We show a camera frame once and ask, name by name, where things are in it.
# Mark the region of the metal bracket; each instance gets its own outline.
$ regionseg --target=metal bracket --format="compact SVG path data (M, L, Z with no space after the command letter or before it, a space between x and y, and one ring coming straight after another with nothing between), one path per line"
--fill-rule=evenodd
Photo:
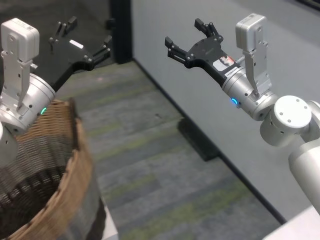
M19 41L13 34L7 36L7 51L1 52L4 64L3 92L18 101L19 108L27 94L30 84L30 65L32 60L19 60Z
M272 87L267 71L267 48L265 16L252 13L235 28L236 44L244 54L246 77L253 87L250 96L257 100Z

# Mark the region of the wicker basket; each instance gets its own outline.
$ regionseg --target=wicker basket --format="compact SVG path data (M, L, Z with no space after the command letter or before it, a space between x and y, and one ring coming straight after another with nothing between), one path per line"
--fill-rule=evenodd
M0 239L101 240L106 213L73 101L54 101L0 169Z

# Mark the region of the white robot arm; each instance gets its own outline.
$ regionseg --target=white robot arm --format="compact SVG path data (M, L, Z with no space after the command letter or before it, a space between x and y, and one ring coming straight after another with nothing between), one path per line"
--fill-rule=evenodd
M0 81L0 167L17 156L14 136L27 132L68 78L77 70L91 71L110 57L111 37L91 54L66 37L76 26L76 17L68 23L58 22L49 39L50 57L37 66L33 58L39 54L38 30L18 18L1 24L4 78Z
M302 137L306 143L289 156L289 167L320 214L320 104L291 95L279 98L271 91L266 24L266 17L255 13L237 23L236 45L244 56L234 61L221 49L223 37L213 23L204 24L197 18L194 26L207 38L187 52L166 37L168 57L187 68L204 69L237 108L262 121L260 134L268 144L283 147Z

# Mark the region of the gray carpet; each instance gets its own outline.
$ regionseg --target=gray carpet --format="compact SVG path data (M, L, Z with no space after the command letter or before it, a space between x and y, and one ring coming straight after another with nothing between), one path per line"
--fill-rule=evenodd
M280 226L220 159L201 160L135 63L75 74L58 96L76 99L121 240L259 240Z

